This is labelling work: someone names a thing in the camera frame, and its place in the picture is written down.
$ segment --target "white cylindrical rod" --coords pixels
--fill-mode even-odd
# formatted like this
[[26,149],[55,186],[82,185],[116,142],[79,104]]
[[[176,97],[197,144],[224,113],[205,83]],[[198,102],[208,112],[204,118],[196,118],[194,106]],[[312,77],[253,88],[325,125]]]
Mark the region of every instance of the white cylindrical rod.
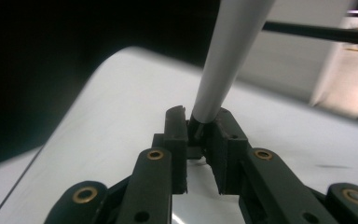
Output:
[[192,115],[212,122],[262,29],[274,0],[221,0]]

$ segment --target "white tabletop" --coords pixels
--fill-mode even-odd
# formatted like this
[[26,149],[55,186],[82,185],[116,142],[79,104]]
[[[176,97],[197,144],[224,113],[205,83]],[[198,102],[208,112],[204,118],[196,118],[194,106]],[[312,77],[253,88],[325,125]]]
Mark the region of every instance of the white tabletop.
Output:
[[[107,59],[0,210],[0,223],[43,223],[75,183],[110,187],[130,175],[153,134],[163,133],[167,109],[183,105],[189,118],[200,74],[137,48]],[[304,184],[321,192],[337,182],[358,185],[358,123],[243,83],[223,107],[253,147],[278,153]],[[189,193],[173,196],[173,223],[243,223],[237,197],[217,194],[208,165],[190,162],[187,171]]]

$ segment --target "black background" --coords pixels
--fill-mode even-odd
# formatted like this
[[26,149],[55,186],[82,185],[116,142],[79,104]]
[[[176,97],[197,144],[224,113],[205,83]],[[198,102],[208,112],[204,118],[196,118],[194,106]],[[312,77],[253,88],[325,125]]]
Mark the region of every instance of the black background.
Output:
[[219,1],[0,1],[0,161],[43,145],[88,77],[140,46],[203,66]]

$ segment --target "white wall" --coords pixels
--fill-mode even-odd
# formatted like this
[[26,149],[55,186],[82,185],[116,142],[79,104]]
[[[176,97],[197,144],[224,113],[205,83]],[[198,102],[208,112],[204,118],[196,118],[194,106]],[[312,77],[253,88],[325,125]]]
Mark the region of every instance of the white wall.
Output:
[[[358,17],[346,17],[342,19],[340,27],[344,29],[351,29],[358,27]],[[335,42],[332,44],[332,49],[330,51],[329,57],[326,60],[328,63],[324,65],[324,68],[319,77],[319,81],[315,87],[315,90],[310,99],[311,105],[316,105],[324,100],[326,92],[331,85],[333,85],[334,80],[337,79],[337,70],[340,67],[342,59],[342,49],[345,46],[345,43]]]
[[[277,0],[269,21],[338,27],[355,0]],[[239,80],[308,102],[331,41],[262,32],[256,39]]]

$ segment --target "black rod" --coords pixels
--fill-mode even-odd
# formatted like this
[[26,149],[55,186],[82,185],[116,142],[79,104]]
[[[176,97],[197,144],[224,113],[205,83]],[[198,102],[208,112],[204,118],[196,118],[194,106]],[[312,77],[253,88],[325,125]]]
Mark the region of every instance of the black rod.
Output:
[[358,44],[358,30],[266,21],[263,31]]

